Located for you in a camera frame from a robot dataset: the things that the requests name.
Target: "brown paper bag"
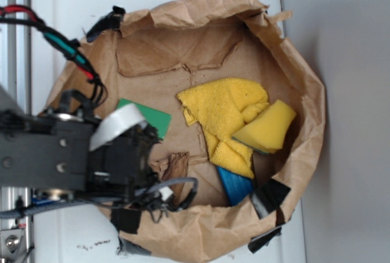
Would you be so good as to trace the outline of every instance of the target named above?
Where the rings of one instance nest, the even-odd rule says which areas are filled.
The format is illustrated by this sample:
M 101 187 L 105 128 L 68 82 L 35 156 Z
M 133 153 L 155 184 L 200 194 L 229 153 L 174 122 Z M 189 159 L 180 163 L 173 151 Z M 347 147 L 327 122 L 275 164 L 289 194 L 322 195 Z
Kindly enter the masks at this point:
M 82 43 L 109 93 L 96 114 L 105 117 L 122 97 L 171 114 L 151 165 L 162 176 L 171 153 L 189 152 L 188 175 L 199 179 L 192 207 L 170 213 L 158 224 L 144 212 L 136 234 L 120 232 L 154 256 L 207 262 L 248 244 L 291 218 L 316 168 L 325 126 L 324 86 L 291 42 L 281 38 L 277 22 L 291 14 L 269 16 L 267 8 L 257 0 L 180 0 L 128 13 L 120 31 L 106 30 L 93 43 Z M 266 217 L 249 197 L 227 207 L 216 167 L 207 159 L 202 129 L 186 126 L 175 98 L 191 86 L 224 77 L 257 81 L 270 103 L 281 99 L 297 111 L 284 149 L 253 155 L 260 189 L 271 177 L 291 188 L 278 211 Z M 60 91 L 68 88 L 90 93 L 72 63 L 53 87 L 49 103 L 55 105 Z M 189 188 L 185 185 L 183 197 Z

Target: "red wire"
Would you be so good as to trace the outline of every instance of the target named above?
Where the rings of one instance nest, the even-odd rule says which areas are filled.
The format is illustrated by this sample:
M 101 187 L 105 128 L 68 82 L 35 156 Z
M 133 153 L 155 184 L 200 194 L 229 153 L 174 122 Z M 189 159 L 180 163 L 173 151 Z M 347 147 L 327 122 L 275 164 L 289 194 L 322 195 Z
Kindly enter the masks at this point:
M 79 68 L 82 72 L 84 72 L 84 74 L 88 77 L 88 79 L 91 79 L 91 80 L 94 79 L 92 73 L 85 71 L 84 68 L 81 68 L 80 66 L 77 66 L 77 68 Z
M 20 6 L 20 5 L 15 5 L 15 4 L 8 5 L 8 6 L 4 7 L 3 10 L 5 10 L 6 13 L 25 12 L 26 14 L 29 15 L 29 17 L 32 21 L 38 21 L 37 17 L 35 16 L 33 11 L 31 11 L 23 6 Z

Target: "yellow cloth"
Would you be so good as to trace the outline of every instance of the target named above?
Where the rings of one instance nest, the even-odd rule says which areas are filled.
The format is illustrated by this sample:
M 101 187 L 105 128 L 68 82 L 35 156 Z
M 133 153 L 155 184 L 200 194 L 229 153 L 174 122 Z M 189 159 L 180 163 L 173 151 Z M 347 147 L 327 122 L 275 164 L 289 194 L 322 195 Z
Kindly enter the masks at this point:
M 232 135 L 268 107 L 268 94 L 257 82 L 227 78 L 186 89 L 176 95 L 188 126 L 199 122 L 210 162 L 253 179 L 253 150 Z

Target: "green object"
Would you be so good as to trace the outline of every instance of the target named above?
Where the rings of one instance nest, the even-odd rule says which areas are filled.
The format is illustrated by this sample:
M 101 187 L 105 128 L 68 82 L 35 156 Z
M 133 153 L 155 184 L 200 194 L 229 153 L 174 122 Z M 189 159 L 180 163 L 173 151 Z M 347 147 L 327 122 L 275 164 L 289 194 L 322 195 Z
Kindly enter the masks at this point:
M 129 103 L 134 103 L 136 107 L 144 115 L 145 119 L 151 126 L 157 129 L 158 138 L 164 139 L 166 132 L 168 131 L 169 123 L 171 122 L 172 116 L 170 114 L 158 111 L 153 108 L 141 105 L 140 103 L 132 102 L 131 100 L 121 99 L 117 108 L 121 108 Z

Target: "green wire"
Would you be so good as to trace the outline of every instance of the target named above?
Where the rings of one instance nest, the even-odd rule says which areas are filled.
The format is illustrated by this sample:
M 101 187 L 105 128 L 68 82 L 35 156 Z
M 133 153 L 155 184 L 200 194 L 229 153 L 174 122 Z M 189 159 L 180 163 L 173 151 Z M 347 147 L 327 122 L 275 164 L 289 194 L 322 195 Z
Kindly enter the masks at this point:
M 55 35 L 51 33 L 44 33 L 46 37 L 48 37 L 50 40 L 55 42 L 57 45 L 59 45 L 62 49 L 67 51 L 67 53 L 74 55 L 77 51 L 73 49 L 72 47 L 68 46 L 66 43 L 64 43 L 60 38 L 57 38 Z M 80 55 L 76 55 L 76 60 L 80 62 L 81 64 L 85 64 L 85 59 L 82 58 Z

